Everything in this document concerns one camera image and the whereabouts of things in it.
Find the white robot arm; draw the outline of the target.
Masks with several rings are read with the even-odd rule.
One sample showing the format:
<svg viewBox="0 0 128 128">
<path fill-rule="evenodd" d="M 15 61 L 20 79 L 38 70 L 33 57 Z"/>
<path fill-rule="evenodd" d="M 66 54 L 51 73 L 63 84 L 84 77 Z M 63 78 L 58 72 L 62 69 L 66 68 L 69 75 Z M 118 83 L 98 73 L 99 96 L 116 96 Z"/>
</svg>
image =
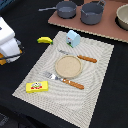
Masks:
<svg viewBox="0 0 128 128">
<path fill-rule="evenodd" d="M 21 42 L 15 38 L 15 32 L 0 17 L 0 65 L 14 62 L 23 54 Z"/>
</svg>

